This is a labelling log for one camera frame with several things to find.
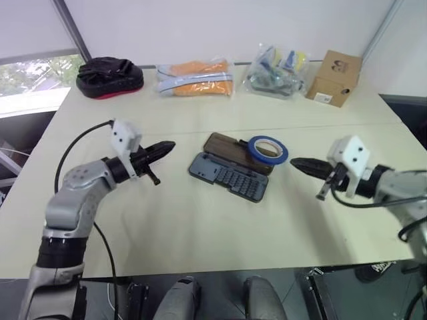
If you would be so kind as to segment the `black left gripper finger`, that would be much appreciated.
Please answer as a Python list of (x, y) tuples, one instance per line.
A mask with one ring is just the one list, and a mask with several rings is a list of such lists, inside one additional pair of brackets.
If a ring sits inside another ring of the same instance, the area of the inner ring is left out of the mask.
[(165, 157), (175, 147), (174, 141), (160, 141), (146, 148), (150, 157)]
[(151, 164), (164, 158), (174, 147), (174, 145), (152, 145), (148, 147), (148, 163)]

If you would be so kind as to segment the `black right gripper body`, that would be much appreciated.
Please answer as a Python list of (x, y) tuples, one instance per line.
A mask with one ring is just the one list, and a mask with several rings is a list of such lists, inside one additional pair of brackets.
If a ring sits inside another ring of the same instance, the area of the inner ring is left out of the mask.
[(319, 193), (316, 195), (316, 198), (319, 200), (324, 200), (328, 192), (332, 189), (345, 191), (349, 184), (347, 172), (348, 169), (344, 164), (337, 164), (326, 178), (325, 183), (323, 184)]

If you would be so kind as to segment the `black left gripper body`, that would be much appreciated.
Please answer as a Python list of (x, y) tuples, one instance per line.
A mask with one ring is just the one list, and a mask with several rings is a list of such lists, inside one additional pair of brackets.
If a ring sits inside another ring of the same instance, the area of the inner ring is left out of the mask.
[(131, 165), (138, 177), (147, 175), (154, 185), (161, 183), (157, 175), (151, 170), (150, 165), (159, 159), (159, 147), (139, 147), (139, 149), (131, 154)]

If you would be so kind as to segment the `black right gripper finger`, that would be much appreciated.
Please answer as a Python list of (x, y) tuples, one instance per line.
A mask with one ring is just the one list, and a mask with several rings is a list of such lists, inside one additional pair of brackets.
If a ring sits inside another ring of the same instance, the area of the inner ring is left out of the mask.
[(296, 169), (317, 179), (327, 179), (330, 175), (330, 164), (293, 163)]
[(297, 157), (290, 160), (290, 163), (299, 170), (330, 170), (331, 164), (327, 161)]

